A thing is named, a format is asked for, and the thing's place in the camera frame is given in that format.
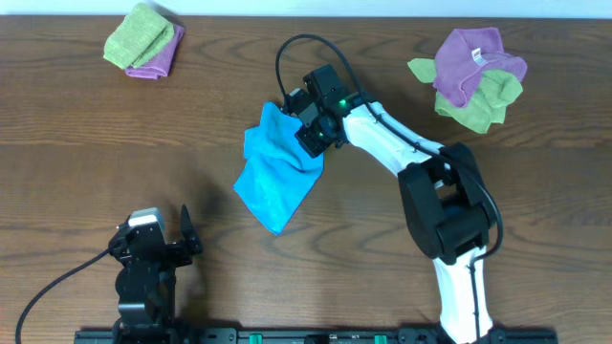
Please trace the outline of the blue microfiber cloth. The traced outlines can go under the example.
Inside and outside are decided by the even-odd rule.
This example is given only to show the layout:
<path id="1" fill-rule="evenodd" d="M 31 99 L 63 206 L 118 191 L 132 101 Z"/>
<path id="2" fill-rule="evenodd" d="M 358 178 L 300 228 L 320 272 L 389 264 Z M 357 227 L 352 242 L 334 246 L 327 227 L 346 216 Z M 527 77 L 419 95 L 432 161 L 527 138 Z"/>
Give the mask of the blue microfiber cloth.
<path id="1" fill-rule="evenodd" d="M 310 157 L 295 138 L 300 126 L 299 119 L 267 102 L 259 125 L 245 131 L 246 164 L 233 188 L 274 235 L 290 222 L 324 170 L 324 157 Z"/>

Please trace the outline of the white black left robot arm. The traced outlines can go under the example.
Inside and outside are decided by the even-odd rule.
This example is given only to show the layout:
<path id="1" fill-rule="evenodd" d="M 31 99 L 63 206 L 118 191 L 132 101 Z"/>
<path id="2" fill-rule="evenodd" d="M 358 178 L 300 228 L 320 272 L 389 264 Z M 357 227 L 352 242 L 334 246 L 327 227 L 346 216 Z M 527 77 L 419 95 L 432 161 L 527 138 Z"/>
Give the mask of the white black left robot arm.
<path id="1" fill-rule="evenodd" d="M 117 226 L 109 254 L 122 264 L 115 282 L 120 318 L 113 343 L 181 343 L 188 337 L 175 319 L 176 269 L 203 252 L 187 207 L 180 212 L 182 238 L 164 240 L 164 220 L 157 207 L 133 212 Z"/>

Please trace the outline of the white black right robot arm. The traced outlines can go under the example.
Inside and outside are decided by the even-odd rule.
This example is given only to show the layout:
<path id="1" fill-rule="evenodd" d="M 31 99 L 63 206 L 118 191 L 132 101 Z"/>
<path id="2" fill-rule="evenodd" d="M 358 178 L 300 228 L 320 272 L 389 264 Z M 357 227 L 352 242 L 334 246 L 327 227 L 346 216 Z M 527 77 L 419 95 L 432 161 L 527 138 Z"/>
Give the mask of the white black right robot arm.
<path id="1" fill-rule="evenodd" d="M 442 329 L 455 343 L 481 342 L 492 329 L 483 261 L 492 254 L 489 231 L 502 221 L 469 148 L 427 140 L 378 101 L 339 86 L 328 94 L 295 89 L 284 100 L 302 123 L 295 136 L 311 157 L 350 143 L 397 178 L 410 235 L 434 264 Z"/>

